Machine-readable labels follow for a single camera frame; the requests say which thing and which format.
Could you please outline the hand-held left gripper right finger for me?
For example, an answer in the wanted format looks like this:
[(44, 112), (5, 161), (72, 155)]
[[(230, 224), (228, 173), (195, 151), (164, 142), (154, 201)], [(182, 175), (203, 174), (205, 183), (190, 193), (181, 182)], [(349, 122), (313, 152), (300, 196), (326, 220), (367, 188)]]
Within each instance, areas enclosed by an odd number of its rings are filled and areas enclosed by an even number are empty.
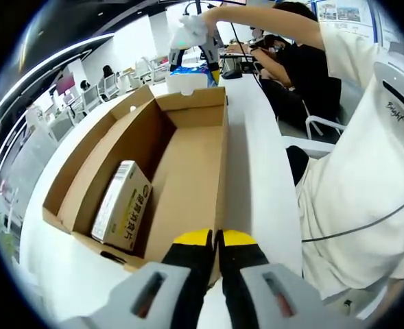
[(326, 307), (299, 275), (270, 263), (249, 234), (220, 230), (217, 246), (233, 328), (362, 328), (360, 320)]

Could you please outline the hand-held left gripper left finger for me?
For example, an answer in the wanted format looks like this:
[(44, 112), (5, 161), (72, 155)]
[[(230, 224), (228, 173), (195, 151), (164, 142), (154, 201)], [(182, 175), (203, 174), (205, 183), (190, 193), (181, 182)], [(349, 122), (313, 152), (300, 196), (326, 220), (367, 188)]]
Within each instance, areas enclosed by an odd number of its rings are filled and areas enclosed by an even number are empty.
[(195, 328), (213, 269), (213, 232), (175, 238), (161, 262), (149, 262), (118, 284), (107, 303), (61, 328)]

